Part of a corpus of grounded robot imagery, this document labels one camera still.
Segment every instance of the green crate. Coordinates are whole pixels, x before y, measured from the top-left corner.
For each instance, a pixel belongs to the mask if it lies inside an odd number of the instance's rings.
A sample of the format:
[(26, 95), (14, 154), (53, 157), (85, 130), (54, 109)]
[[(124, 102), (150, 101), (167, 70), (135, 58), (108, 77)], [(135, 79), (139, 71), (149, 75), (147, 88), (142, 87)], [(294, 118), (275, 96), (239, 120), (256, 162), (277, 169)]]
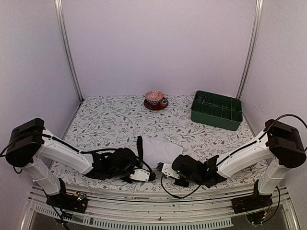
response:
[(241, 101), (211, 92), (197, 91), (192, 104), (191, 120), (236, 131), (243, 120)]

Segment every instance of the floral tablecloth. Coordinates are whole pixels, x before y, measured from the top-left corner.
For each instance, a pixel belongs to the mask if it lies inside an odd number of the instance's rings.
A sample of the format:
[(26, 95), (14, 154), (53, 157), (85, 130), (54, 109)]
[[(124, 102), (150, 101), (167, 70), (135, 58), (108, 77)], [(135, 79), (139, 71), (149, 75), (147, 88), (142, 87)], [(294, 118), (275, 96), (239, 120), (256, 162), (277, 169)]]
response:
[[(228, 131), (199, 123), (190, 119), (193, 96), (166, 96), (167, 108), (151, 111), (144, 107), (144, 96), (100, 96), (87, 97), (82, 103), (65, 140), (83, 150), (98, 148), (132, 149), (136, 154), (136, 138), (139, 135), (157, 138), (182, 146), (183, 154), (197, 160), (206, 161), (214, 155), (222, 155), (234, 150), (252, 138), (252, 133), (243, 120), (238, 131)], [(265, 161), (252, 165), (236, 173), (227, 181), (211, 189), (253, 184), (267, 168)], [(51, 171), (64, 182), (73, 185), (101, 189), (126, 191), (162, 192), (161, 174), (152, 182), (129, 184), (118, 178), (104, 181), (87, 178), (70, 167), (54, 162)], [(189, 188), (173, 185), (172, 179), (165, 179), (164, 185), (171, 191), (191, 191)]]

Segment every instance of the robotic arm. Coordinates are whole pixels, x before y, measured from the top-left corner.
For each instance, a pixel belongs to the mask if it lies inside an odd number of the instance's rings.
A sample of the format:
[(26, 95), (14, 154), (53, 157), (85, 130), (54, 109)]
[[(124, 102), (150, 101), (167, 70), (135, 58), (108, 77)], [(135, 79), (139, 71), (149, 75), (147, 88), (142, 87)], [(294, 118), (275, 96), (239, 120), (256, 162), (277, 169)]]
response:
[[(114, 152), (98, 154), (100, 151)], [(44, 121), (36, 118), (12, 131), (6, 160), (12, 166), (27, 172), (33, 182), (44, 189), (48, 196), (47, 204), (84, 213), (87, 206), (85, 195), (67, 194), (65, 183), (50, 172), (41, 157), (60, 162), (93, 179), (105, 180), (121, 176), (122, 180), (129, 183), (133, 180), (152, 181), (155, 173), (141, 168), (140, 153), (141, 151), (137, 157), (128, 148), (79, 150), (54, 136), (44, 128)]]
[(272, 159), (265, 174), (254, 184), (254, 194), (232, 200), (235, 213), (255, 210), (272, 204), (271, 196), (289, 170), (306, 161), (303, 144), (296, 128), (269, 120), (250, 142), (226, 154), (202, 163), (188, 155), (179, 155), (172, 164), (159, 163), (157, 170), (187, 187), (188, 179), (207, 187), (225, 181), (236, 172), (264, 159)]

